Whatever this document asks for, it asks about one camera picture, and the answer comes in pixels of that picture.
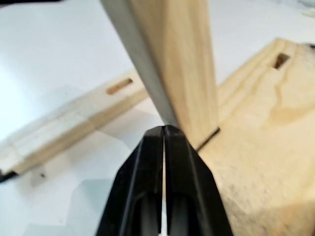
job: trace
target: wooden frame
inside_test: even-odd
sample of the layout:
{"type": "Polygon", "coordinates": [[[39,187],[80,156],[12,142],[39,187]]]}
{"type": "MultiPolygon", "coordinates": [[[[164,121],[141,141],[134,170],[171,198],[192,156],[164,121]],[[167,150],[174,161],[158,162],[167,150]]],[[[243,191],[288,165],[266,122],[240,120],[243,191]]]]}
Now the wooden frame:
{"type": "Polygon", "coordinates": [[[218,128],[206,0],[102,0],[166,124],[199,148],[218,128]]]}

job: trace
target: rectangular slot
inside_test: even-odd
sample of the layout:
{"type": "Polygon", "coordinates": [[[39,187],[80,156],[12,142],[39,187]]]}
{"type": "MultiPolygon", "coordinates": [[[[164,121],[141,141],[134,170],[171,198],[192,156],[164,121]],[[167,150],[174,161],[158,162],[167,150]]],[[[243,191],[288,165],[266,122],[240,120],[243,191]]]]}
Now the rectangular slot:
{"type": "Polygon", "coordinates": [[[289,58],[290,58],[290,56],[288,56],[288,55],[286,55],[284,53],[280,53],[277,56],[276,62],[275,62],[273,67],[275,69],[279,70],[289,58]]]}
{"type": "Polygon", "coordinates": [[[128,78],[128,79],[125,79],[111,87],[109,87],[107,90],[106,90],[106,93],[108,95],[113,95],[115,93],[117,93],[119,90],[125,88],[126,86],[130,85],[133,83],[133,80],[131,78],[128,78]]]}

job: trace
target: horizontal wooden board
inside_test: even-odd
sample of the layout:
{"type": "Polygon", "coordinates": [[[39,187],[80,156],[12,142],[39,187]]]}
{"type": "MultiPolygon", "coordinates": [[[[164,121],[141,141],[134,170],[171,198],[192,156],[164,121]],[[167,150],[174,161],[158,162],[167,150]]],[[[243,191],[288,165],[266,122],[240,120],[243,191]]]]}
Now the horizontal wooden board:
{"type": "Polygon", "coordinates": [[[148,94],[135,70],[99,86],[2,142],[1,173],[19,174],[45,162],[146,97],[148,94]]]}
{"type": "Polygon", "coordinates": [[[218,93],[221,132],[199,154],[215,176],[235,235],[311,236],[315,50],[277,39],[218,93]]]}

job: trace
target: vertical wooden board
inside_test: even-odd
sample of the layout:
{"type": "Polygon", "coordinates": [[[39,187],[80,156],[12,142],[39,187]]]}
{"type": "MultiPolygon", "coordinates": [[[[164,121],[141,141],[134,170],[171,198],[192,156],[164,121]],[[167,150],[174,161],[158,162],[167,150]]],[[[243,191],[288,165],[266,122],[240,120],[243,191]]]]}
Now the vertical wooden board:
{"type": "Polygon", "coordinates": [[[313,234],[314,65],[314,49],[278,39],[218,90],[221,133],[199,154],[236,236],[313,234]]]}
{"type": "Polygon", "coordinates": [[[218,127],[206,0],[102,0],[165,123],[199,147],[218,127]]]}

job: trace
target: wood grain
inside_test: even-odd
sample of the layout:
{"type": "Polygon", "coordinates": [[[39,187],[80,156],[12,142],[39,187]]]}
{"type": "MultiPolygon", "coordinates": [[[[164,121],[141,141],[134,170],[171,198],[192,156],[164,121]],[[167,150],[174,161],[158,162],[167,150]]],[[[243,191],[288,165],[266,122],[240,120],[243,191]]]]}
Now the wood grain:
{"type": "Polygon", "coordinates": [[[20,174],[45,162],[146,97],[148,94],[135,70],[101,85],[2,142],[1,173],[20,174]]]}
{"type": "Polygon", "coordinates": [[[199,154],[236,236],[315,228],[315,50],[277,39],[219,88],[221,133],[199,154]],[[279,68],[279,54],[290,58],[279,68]]]}
{"type": "Polygon", "coordinates": [[[218,127],[206,0],[102,0],[166,124],[199,147],[218,127]]]}

